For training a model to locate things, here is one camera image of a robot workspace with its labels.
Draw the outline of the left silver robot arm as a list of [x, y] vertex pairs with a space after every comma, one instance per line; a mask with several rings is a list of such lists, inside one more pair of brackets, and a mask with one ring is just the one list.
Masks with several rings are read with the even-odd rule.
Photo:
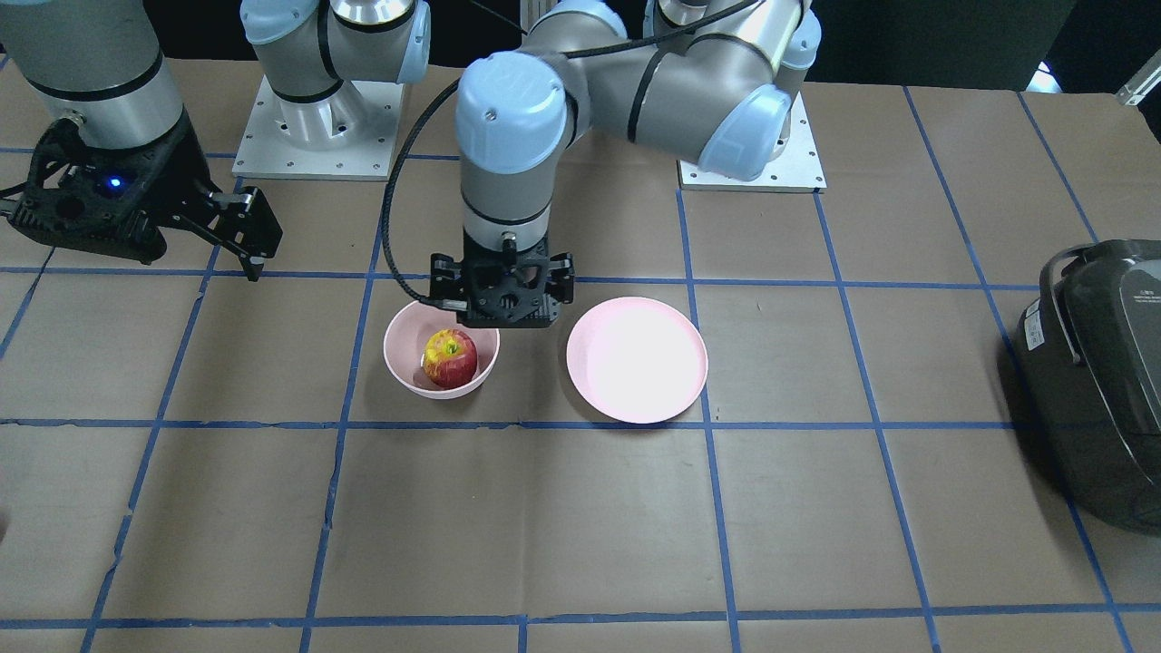
[[757, 180], [821, 40], [808, 1], [650, 1], [639, 40], [604, 1], [560, 1], [456, 84], [462, 259], [432, 254], [421, 302], [473, 329], [551, 326], [575, 297], [572, 256], [549, 251], [567, 150], [601, 130]]

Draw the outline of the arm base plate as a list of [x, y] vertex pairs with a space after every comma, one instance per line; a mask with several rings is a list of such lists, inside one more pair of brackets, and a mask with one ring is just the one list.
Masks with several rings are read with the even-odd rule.
[[300, 103], [262, 80], [232, 172], [262, 180], [385, 181], [406, 91], [398, 82], [356, 80]]
[[771, 87], [755, 91], [726, 119], [695, 162], [680, 162], [683, 191], [828, 189], [805, 100]]

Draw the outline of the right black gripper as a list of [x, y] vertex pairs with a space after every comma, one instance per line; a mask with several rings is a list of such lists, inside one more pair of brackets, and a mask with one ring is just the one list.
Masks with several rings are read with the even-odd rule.
[[9, 224], [46, 247], [151, 264], [167, 251], [161, 229], [199, 235], [232, 253], [257, 282], [283, 230], [264, 191], [219, 191], [187, 109], [142, 146], [87, 145], [79, 121], [59, 117], [34, 148]]

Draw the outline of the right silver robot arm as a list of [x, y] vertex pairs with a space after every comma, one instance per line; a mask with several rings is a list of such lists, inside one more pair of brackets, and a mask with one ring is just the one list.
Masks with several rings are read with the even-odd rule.
[[419, 82], [426, 1], [5, 1], [3, 70], [42, 122], [3, 127], [3, 266], [51, 249], [150, 265], [185, 231], [257, 280], [283, 230], [262, 191], [221, 186], [199, 128], [239, 137], [250, 179], [376, 178]]

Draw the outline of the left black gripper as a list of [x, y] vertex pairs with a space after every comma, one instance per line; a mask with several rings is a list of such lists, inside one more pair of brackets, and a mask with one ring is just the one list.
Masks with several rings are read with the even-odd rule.
[[575, 260], [549, 253], [547, 237], [519, 249], [514, 234], [499, 249], [463, 236], [463, 257], [430, 257], [430, 302], [470, 329], [547, 329], [575, 300]]

